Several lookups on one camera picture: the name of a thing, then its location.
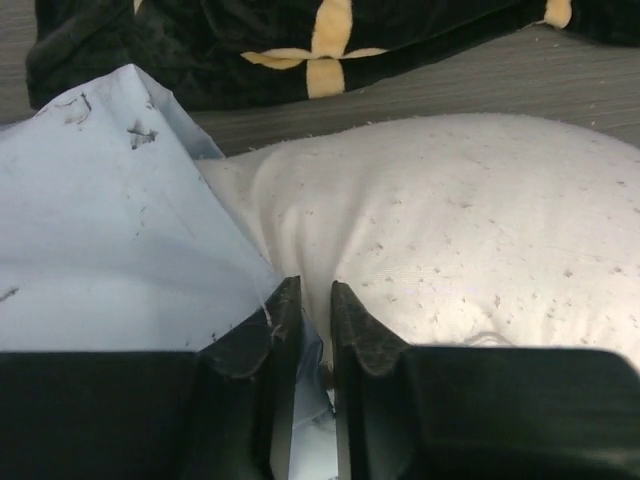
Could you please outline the light blue pillowcase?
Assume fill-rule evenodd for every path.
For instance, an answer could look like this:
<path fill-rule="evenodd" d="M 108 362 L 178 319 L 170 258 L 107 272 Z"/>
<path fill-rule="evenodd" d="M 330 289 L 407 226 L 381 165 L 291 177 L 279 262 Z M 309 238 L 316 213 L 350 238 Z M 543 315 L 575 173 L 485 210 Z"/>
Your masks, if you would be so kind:
<path fill-rule="evenodd" d="M 1 475 L 200 479 L 200 355 L 276 272 L 196 164 L 220 150 L 135 66 L 1 132 Z M 338 475 L 302 313 L 289 475 Z"/>

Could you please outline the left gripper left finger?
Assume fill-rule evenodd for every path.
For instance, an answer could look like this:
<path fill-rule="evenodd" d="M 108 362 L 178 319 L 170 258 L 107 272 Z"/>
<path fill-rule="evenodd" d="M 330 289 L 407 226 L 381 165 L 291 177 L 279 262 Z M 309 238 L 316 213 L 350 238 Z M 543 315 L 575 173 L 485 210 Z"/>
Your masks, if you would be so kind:
<path fill-rule="evenodd" d="M 300 280 L 202 351 L 197 375 L 197 476 L 285 479 L 301 351 Z"/>

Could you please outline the white pillow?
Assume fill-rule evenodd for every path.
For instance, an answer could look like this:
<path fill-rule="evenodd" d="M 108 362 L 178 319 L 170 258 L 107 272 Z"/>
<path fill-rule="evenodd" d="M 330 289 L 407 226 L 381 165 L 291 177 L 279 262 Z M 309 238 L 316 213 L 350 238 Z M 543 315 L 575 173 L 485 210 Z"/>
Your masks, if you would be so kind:
<path fill-rule="evenodd" d="M 331 340 L 348 284 L 411 343 L 639 359 L 639 151 L 502 114 L 379 123 L 199 171 Z"/>

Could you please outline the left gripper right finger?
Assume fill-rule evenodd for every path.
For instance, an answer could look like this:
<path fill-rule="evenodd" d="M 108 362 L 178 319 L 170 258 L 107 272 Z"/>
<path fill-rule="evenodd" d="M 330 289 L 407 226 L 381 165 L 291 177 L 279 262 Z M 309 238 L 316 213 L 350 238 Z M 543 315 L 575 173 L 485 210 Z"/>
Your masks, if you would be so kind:
<path fill-rule="evenodd" d="M 401 368 L 408 345 L 339 281 L 331 287 L 331 336 L 339 477 L 399 479 L 413 453 Z"/>

